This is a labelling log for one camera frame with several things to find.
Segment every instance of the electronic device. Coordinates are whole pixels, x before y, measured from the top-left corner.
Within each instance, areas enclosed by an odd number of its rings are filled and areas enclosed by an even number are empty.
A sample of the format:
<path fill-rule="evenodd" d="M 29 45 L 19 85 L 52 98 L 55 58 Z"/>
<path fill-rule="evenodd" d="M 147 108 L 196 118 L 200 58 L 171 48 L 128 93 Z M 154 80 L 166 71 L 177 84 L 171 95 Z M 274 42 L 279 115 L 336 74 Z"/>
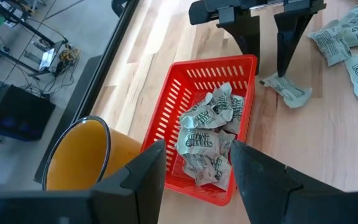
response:
<path fill-rule="evenodd" d="M 14 85 L 0 87 L 0 135 L 39 140 L 55 105 Z"/>

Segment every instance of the basket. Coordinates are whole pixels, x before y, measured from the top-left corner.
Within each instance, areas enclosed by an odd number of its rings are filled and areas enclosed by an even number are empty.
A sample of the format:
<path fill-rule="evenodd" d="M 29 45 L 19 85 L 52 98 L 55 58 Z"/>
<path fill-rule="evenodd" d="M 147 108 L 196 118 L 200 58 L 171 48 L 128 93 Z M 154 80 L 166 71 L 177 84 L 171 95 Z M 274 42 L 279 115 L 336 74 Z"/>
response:
<path fill-rule="evenodd" d="M 144 151 L 159 139 L 165 140 L 166 188 L 219 206 L 230 202 L 235 189 L 233 171 L 227 192 L 213 184 L 198 187 L 194 179 L 183 173 L 185 161 L 175 149 L 180 130 L 178 117 L 201 101 L 207 92 L 230 82 L 232 94 L 246 98 L 237 136 L 237 140 L 245 142 L 254 102 L 256 69 L 257 58 L 253 55 L 179 62 L 170 67 L 141 149 Z"/>

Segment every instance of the orange trash bin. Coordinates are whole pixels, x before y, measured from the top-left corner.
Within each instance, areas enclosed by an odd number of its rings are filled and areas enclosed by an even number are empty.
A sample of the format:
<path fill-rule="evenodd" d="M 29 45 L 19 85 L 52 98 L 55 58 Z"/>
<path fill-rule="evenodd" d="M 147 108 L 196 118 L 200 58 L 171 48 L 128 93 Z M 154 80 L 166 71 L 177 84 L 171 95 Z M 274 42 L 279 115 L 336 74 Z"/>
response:
<path fill-rule="evenodd" d="M 72 124 L 57 141 L 45 166 L 44 190 L 84 190 L 140 154 L 142 144 L 110 129 L 96 116 Z"/>

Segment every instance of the wooden table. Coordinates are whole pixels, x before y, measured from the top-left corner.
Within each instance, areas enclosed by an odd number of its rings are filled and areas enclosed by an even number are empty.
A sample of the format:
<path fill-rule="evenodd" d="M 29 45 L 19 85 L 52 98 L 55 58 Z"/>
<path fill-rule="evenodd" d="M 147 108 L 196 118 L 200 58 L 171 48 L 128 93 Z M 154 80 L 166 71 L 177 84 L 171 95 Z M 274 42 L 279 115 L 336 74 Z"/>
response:
<path fill-rule="evenodd" d="M 215 22 L 191 26 L 193 0 L 143 0 L 131 20 L 93 114 L 110 127 L 142 141 L 158 94 L 173 62 L 241 54 L 234 39 Z M 329 0 L 315 15 L 295 52 L 288 78 L 313 88 L 300 109 L 288 108 L 273 90 L 257 85 L 248 143 L 262 152 L 339 189 L 358 190 L 358 99 L 343 63 L 328 68 L 306 34 L 342 18 L 355 0 Z M 273 15 L 282 6 L 253 11 L 260 15 L 260 77 L 276 72 Z M 247 223 L 237 193 L 216 207 L 166 190 L 160 223 Z"/>

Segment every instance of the bin rim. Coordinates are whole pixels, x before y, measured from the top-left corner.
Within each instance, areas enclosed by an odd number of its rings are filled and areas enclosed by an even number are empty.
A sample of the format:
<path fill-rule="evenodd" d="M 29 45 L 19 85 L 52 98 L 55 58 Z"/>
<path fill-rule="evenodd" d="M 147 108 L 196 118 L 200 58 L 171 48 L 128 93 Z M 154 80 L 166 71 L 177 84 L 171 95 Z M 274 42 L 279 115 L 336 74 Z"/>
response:
<path fill-rule="evenodd" d="M 45 165 L 45 169 L 44 169 L 44 174 L 42 176 L 42 190 L 47 190 L 47 176 L 48 176 L 48 170 L 49 170 L 49 165 L 50 162 L 52 161 L 53 155 L 56 152 L 57 147 L 60 145 L 61 141 L 65 138 L 65 136 L 78 124 L 85 122 L 85 121 L 97 121 L 99 122 L 102 127 L 104 128 L 104 132 L 106 134 L 106 155 L 104 156 L 104 162 L 102 165 L 102 168 L 100 170 L 99 173 L 99 177 L 96 179 L 96 183 L 98 183 L 100 180 L 102 180 L 104 172 L 106 171 L 107 168 L 107 164 L 109 162 L 109 157 L 110 157 L 110 152 L 111 152 L 111 135 L 110 135 L 110 129 L 109 126 L 107 125 L 107 123 L 105 122 L 104 119 L 98 117 L 98 116 L 86 116 L 84 118 L 81 118 L 77 121 L 75 121 L 73 124 L 70 125 L 70 127 L 68 127 L 66 129 L 66 131 L 59 137 L 59 140 L 56 142 L 56 144 L 54 145 L 54 147 L 52 148 L 49 158 L 47 160 L 47 163 Z"/>

